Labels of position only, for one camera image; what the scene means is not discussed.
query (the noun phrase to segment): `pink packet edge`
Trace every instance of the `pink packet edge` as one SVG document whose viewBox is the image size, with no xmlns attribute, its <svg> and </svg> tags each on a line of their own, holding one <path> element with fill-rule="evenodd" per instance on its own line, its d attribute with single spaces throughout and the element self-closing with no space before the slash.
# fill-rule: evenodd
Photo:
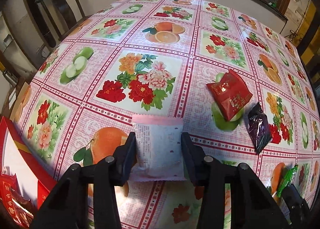
<svg viewBox="0 0 320 229">
<path fill-rule="evenodd" d="M 183 119 L 169 116 L 132 115 L 132 122 L 137 124 L 183 125 Z"/>
</svg>

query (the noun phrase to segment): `table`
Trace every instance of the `table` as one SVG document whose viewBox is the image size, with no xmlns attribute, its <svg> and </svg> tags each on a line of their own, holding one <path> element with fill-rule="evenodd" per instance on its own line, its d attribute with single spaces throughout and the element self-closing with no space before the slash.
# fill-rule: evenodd
<svg viewBox="0 0 320 229">
<path fill-rule="evenodd" d="M 259 101 L 272 143 L 256 155 L 245 122 L 221 125 L 206 87 L 230 68 Z M 195 144 L 221 162 L 246 162 L 271 193 L 286 168 L 311 206 L 319 178 L 319 114 L 295 47 L 250 16 L 204 0 L 117 0 L 72 32 L 31 82 L 17 128 L 59 179 L 123 144 L 132 114 L 183 118 Z M 231 196 L 226 185 L 225 228 Z M 116 188 L 123 228 L 195 228 L 203 188 L 189 181 L 128 181 Z M 276 199 L 285 215 L 284 202 Z M 94 226 L 92 186 L 89 225 Z"/>
</svg>

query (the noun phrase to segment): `cable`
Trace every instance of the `cable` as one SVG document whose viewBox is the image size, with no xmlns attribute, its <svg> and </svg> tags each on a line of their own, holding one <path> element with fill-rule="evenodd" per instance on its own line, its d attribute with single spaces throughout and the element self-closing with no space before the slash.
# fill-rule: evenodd
<svg viewBox="0 0 320 229">
<path fill-rule="evenodd" d="M 291 43 L 292 43 L 293 39 L 296 38 L 297 36 L 299 36 L 298 44 L 301 42 L 301 40 L 302 40 L 302 38 L 303 38 L 303 36 L 301 36 L 302 34 L 299 34 L 299 28 L 301 27 L 302 21 L 303 21 L 304 19 L 306 19 L 306 13 L 307 13 L 307 10 L 308 10 L 308 7 L 309 7 L 309 3 L 310 3 L 310 0 L 308 1 L 308 5 L 307 5 L 306 10 L 305 10 L 305 12 L 304 12 L 304 14 L 303 14 L 303 16 L 302 16 L 302 19 L 301 19 L 301 21 L 300 21 L 300 23 L 299 23 L 299 25 L 298 25 L 298 28 L 297 28 L 295 31 L 290 30 L 290 33 L 291 33 L 291 34 L 286 35 L 286 36 L 284 37 L 284 38 L 289 37 L 289 41 L 290 41 Z"/>
</svg>

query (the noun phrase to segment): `gold ribbon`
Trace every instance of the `gold ribbon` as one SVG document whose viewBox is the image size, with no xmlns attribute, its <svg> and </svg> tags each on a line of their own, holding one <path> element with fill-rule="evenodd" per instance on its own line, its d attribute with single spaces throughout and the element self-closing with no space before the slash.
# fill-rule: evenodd
<svg viewBox="0 0 320 229">
<path fill-rule="evenodd" d="M 22 144 L 22 143 L 19 143 L 18 141 L 14 141 L 16 147 L 18 148 L 18 150 L 21 150 L 21 151 L 24 151 L 26 153 L 30 153 L 31 152 L 29 151 L 28 147 L 25 146 L 25 144 Z"/>
</svg>

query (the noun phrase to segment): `wooden chair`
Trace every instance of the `wooden chair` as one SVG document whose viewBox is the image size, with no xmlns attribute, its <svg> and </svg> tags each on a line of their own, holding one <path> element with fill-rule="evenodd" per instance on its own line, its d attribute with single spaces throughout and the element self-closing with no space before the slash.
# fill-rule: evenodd
<svg viewBox="0 0 320 229">
<path fill-rule="evenodd" d="M 61 34 L 60 30 L 58 29 L 56 23 L 54 22 L 47 6 L 44 3 L 44 0 L 36 0 L 36 4 L 41 4 L 45 13 L 47 14 L 54 30 L 56 31 L 58 37 L 59 37 L 59 41 L 62 41 L 65 37 L 67 37 L 75 28 L 77 28 L 78 26 L 80 26 L 86 19 L 88 19 L 90 16 L 85 16 L 83 9 L 81 7 L 81 4 L 79 2 L 79 0 L 75 0 L 77 3 L 77 6 L 80 10 L 81 16 L 82 18 L 77 22 L 74 13 L 72 12 L 70 6 L 68 5 L 66 0 L 52 0 L 54 6 L 58 9 L 58 11 L 61 13 L 63 19 L 65 20 L 69 30 L 64 33 Z"/>
</svg>

